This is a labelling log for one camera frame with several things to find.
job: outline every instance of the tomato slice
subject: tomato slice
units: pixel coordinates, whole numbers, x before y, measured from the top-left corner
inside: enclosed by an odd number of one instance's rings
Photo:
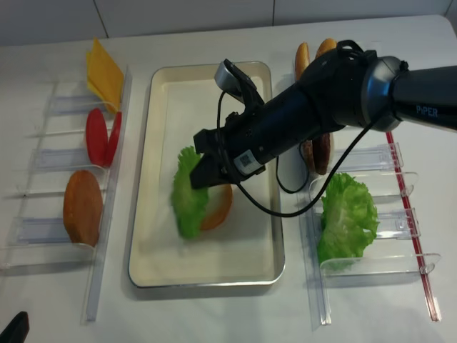
[[[119,135],[121,134],[121,122],[122,113],[117,112],[114,118],[113,128],[111,129],[111,135],[109,136],[108,146],[106,148],[106,155],[104,166],[111,166],[114,160],[114,154],[116,153],[117,143],[119,141]]]
[[[91,163],[104,166],[108,146],[108,130],[100,109],[93,109],[87,116],[86,146]]]

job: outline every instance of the lettuce leaf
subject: lettuce leaf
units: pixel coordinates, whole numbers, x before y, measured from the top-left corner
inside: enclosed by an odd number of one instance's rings
[[[208,188],[193,189],[191,186],[192,169],[200,161],[200,155],[193,146],[181,150],[178,156],[178,171],[174,176],[171,205],[173,206],[179,234],[185,239],[197,237],[200,224],[206,215],[209,201]]]
[[[346,173],[335,174],[322,198],[322,236],[318,258],[362,257],[376,238],[378,211],[365,184]]]

